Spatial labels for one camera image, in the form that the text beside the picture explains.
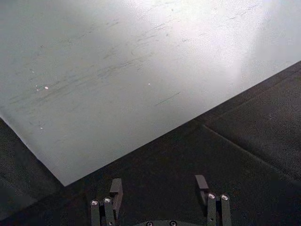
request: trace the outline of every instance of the bolt head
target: bolt head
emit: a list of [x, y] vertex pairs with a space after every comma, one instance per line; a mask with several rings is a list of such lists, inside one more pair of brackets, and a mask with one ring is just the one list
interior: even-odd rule
[[110, 197], [106, 197], [106, 198], [104, 199], [104, 202], [106, 202], [106, 203], [111, 202], [111, 198], [110, 198]]
[[91, 205], [92, 206], [96, 206], [98, 204], [98, 201], [97, 200], [92, 200], [92, 202], [91, 202]]
[[210, 199], [215, 199], [215, 195], [214, 195], [213, 193], [209, 193], [209, 194], [208, 194], [208, 197], [209, 197]]
[[169, 223], [169, 225], [170, 225], [170, 226], [177, 226], [177, 223], [176, 223], [175, 221], [171, 221], [171, 222]]
[[229, 199], [229, 197], [227, 196], [227, 195], [225, 195], [225, 194], [222, 194], [222, 199], [224, 199], [224, 200], [228, 200]]

